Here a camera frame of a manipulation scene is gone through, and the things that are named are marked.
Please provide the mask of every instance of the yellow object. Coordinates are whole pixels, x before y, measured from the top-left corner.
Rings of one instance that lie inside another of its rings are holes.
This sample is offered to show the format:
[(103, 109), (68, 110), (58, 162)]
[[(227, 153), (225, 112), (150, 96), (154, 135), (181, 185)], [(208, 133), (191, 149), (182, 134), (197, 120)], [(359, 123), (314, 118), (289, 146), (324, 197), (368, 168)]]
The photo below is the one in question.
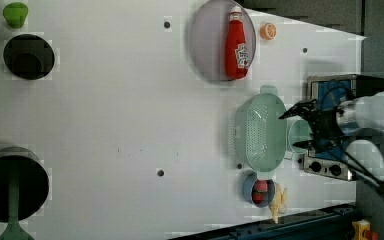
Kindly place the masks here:
[(361, 220), (352, 222), (352, 225), (355, 228), (355, 236), (352, 240), (367, 240), (367, 238), (363, 237), (363, 232), (370, 230), (370, 223), (366, 220)]
[(279, 183), (276, 183), (276, 193), (274, 195), (273, 202), (270, 204), (269, 208), (272, 212), (273, 221), (275, 223), (279, 222), (279, 213), (284, 214), (287, 211), (286, 200), (288, 198), (288, 192), (285, 188), (282, 192), (282, 187)]
[(260, 29), (260, 35), (265, 40), (272, 40), (276, 37), (276, 26), (273, 23), (266, 23)]

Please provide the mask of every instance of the red ketchup bottle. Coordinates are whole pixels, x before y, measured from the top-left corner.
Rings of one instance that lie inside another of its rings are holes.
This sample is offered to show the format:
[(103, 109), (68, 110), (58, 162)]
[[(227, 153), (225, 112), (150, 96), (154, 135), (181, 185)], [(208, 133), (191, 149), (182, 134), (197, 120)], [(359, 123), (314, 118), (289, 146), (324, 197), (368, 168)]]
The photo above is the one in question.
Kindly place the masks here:
[(233, 79), (241, 79), (248, 73), (248, 50), (246, 49), (241, 7), (232, 8), (229, 20), (225, 50), (226, 74)]

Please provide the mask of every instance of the red apple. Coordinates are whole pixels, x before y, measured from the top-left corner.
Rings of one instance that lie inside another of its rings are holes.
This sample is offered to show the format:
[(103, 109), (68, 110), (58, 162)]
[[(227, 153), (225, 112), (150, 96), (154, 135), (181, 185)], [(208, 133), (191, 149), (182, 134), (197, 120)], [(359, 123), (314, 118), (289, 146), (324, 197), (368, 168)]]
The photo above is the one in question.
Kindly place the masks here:
[(255, 203), (255, 204), (260, 204), (264, 199), (264, 195), (262, 193), (259, 193), (259, 192), (253, 192), (252, 193), (252, 201)]
[(267, 192), (267, 181), (257, 180), (254, 184), (254, 190), (257, 192)]

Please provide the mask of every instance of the green basket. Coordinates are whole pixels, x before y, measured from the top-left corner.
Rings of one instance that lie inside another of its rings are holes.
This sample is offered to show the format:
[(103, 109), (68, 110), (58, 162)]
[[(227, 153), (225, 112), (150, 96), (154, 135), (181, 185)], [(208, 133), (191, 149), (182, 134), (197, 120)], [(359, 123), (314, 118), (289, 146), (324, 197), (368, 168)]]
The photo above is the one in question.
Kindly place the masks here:
[(236, 154), (259, 179), (271, 179), (285, 156), (287, 122), (279, 119), (285, 111), (277, 89), (262, 86), (236, 113)]

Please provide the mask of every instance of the black cup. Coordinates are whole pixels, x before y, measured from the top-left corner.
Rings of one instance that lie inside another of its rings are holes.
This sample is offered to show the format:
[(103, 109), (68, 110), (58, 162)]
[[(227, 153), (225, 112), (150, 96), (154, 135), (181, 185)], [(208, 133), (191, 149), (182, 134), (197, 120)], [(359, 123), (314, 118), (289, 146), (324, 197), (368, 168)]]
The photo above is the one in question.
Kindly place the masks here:
[(51, 72), (55, 55), (51, 46), (42, 38), (23, 34), (6, 44), (4, 61), (14, 75), (26, 80), (36, 80)]
[(19, 176), (18, 220), (33, 215), (46, 201), (49, 178), (37, 161), (37, 156), (27, 149), (6, 148), (0, 151), (0, 222), (9, 219), (10, 172), (17, 171)]

